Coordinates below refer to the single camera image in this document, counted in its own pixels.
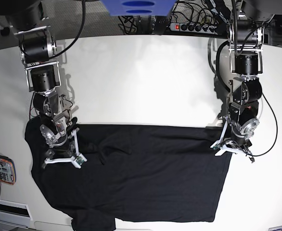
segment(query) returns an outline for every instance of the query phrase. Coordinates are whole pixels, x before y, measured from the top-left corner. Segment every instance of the wire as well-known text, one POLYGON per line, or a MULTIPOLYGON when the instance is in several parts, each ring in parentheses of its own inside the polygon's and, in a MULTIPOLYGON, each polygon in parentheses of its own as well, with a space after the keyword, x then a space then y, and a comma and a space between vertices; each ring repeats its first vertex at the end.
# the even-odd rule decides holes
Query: wire
POLYGON ((214 16, 213 12, 211 12, 210 9, 208 9, 207 7, 206 7, 206 8, 203 8, 203 7, 200 6, 199 4, 194 3, 194 2, 191 2, 191 1, 194 1, 194 0, 176 1, 176 2, 175 2, 176 5, 175 5, 175 7, 174 7, 174 9, 173 9, 173 11, 172 11, 172 13, 171 13, 170 22, 172 22, 172 16, 176 19, 176 22, 178 22, 178 21, 177 21, 177 15, 176 15, 176 13, 179 13, 179 14, 181 14, 186 20, 188 20, 187 25, 189 25, 190 23, 194 23, 194 24, 196 25, 196 24, 199 22, 199 20, 200 20, 201 13, 204 13, 203 25, 204 25, 204 24, 207 24, 208 26, 217 25, 216 18, 215 18, 215 16, 214 16), (182 12, 175 11, 176 8, 177 8, 177 6, 178 6, 179 4, 184 4, 184 5, 189 6, 189 7, 191 8, 191 10, 192 10, 192 15, 190 16, 190 18, 188 18, 188 17, 187 17, 185 14, 183 14, 182 12), (192 19, 193 19, 193 14, 194 14, 194 7, 193 7, 194 5, 196 5, 196 6, 198 6, 198 7, 200 8, 200 11, 198 12, 198 15, 197 15, 198 18, 197 18, 197 20, 196 20, 195 22, 192 21, 192 19), (206 19, 207 19, 208 17, 211 19, 211 20, 210 20, 210 23, 207 23, 207 22, 206 22, 206 19))
POLYGON ((244 46, 245 43, 247 42, 247 40, 249 39, 249 37, 255 33, 259 28, 261 28, 263 26, 263 24, 257 26, 254 30, 252 30, 244 39, 244 42, 242 44, 242 47, 240 49, 240 51, 238 52, 237 50, 237 35, 238 35, 238 27, 237 27, 237 12, 236 12, 236 2, 235 0, 231 0, 232 1, 232 12, 233 12, 233 18, 234 18, 234 53, 236 56, 239 56, 243 53, 244 50, 244 46))
POLYGON ((33 99, 34 99, 34 94, 32 94, 32 98, 31 98, 31 103, 30 103, 30 109, 29 109, 29 120, 31 120, 31 108, 32 108, 32 103, 33 103, 33 99))
POLYGON ((232 12, 233 12, 233 19, 234 19, 234 52, 235 55, 238 56, 238 52, 237 52, 237 12, 236 12, 236 3, 235 0, 231 0, 232 2, 232 12))
POLYGON ((65 100, 71 103, 69 108, 71 108, 74 105, 73 102, 71 102, 70 100, 68 100, 68 99, 65 99, 65 100))
POLYGON ((221 74, 220 74, 220 55, 221 55, 221 51, 223 50, 223 48, 227 45, 229 45, 229 41, 225 41, 223 42, 218 50, 217 50, 217 54, 216 54, 216 75, 218 80, 220 81, 220 83, 222 84, 222 86, 224 87, 225 90, 227 90, 227 92, 230 92, 230 88, 224 83, 224 81, 222 80, 221 74))
POLYGON ((258 29, 260 29, 262 26, 263 26, 263 25, 260 25, 260 26, 256 27, 254 30, 252 30, 252 31, 246 36, 246 38, 245 38, 244 41, 243 41, 242 47, 241 47, 241 49, 240 49, 238 55, 241 55, 241 54, 243 53, 244 45, 245 45, 245 43, 247 42, 247 40, 249 39, 249 37, 250 37, 253 33, 255 33, 258 29))
POLYGON ((132 32, 133 26, 134 26, 135 28, 137 28, 137 26, 134 24, 134 23, 135 23, 135 19, 134 19, 132 16, 127 16, 127 17, 122 16, 122 18, 124 19, 124 22, 123 22, 123 20, 121 19, 121 17, 118 16, 118 19, 121 21, 121 24, 122 24, 122 26, 123 26, 123 33, 124 33, 124 35, 129 35, 129 34, 132 32), (127 22, 130 22, 130 23, 131 23, 130 26, 126 26, 126 25, 125 25, 125 23, 127 23, 127 22))
MULTIPOLYGON (((66 47, 63 51, 61 51, 60 53, 52 56, 49 58, 50 59, 54 59, 58 56, 60 56, 61 54, 65 53, 66 51, 68 51, 68 49, 70 49, 74 44, 75 42, 77 42, 78 38, 80 37, 81 33, 82 33, 82 30, 83 30, 83 27, 84 27, 84 23, 85 23, 85 16, 86 16, 86 5, 85 5, 85 2, 86 0, 82 0, 82 21, 81 21, 81 26, 80 26, 80 29, 75 37, 75 39, 72 41, 71 44, 69 44, 68 47, 66 47)), ((31 58, 33 60, 33 58, 31 56, 29 56, 23 49, 22 49, 22 46, 19 45, 19 48, 21 49, 21 51, 25 54, 25 56, 27 56, 28 58, 31 58)))
POLYGON ((272 144, 272 146, 271 146, 266 152, 264 152, 263 154, 259 154, 259 155, 252 155, 252 154, 250 154, 250 153, 247 153, 247 152, 246 152, 245 150, 243 150, 243 148, 238 144, 238 142, 236 142, 236 141, 233 140, 233 139, 226 139, 226 140, 224 140, 224 141, 220 144, 220 146, 223 146, 223 145, 225 145, 227 142, 231 141, 231 142, 235 143, 235 144, 239 147, 239 149, 240 149, 241 151, 243 151, 246 155, 252 156, 252 157, 263 156, 263 155, 269 153, 269 152, 273 149, 273 147, 274 147, 275 144, 276 144, 277 138, 278 138, 278 121, 277 121, 277 117, 276 117, 276 115, 275 115, 275 113, 274 113, 274 110, 272 109, 270 103, 268 102, 268 100, 266 99, 266 97, 265 97, 265 95, 264 95, 263 93, 262 93, 262 96, 264 97, 266 103, 268 104, 268 106, 269 106, 269 108, 270 108, 270 110, 271 110, 271 112, 272 112, 272 114, 273 114, 273 116, 274 116, 274 118, 275 118, 275 123, 276 123, 276 136, 275 136, 275 141, 274 141, 274 143, 272 144))
POLYGON ((273 114, 273 116, 274 116, 274 118, 275 118, 275 123, 276 123, 276 137, 275 137, 274 143, 273 143, 272 146, 268 149, 268 151, 266 151, 266 152, 264 152, 263 154, 260 154, 260 155, 253 155, 254 157, 255 157, 255 156, 262 156, 262 155, 265 155, 265 154, 269 153, 269 152, 272 150, 272 148, 275 146, 276 141, 277 141, 277 137, 278 137, 278 121, 277 121, 277 117, 276 117, 276 115, 275 115, 275 113, 274 113, 274 110, 272 109, 270 103, 269 103, 268 100, 266 99, 265 95, 264 95, 263 93, 262 93, 262 95, 263 95, 263 97, 264 97, 266 103, 268 104, 269 108, 271 109, 271 112, 272 112, 272 114, 273 114))

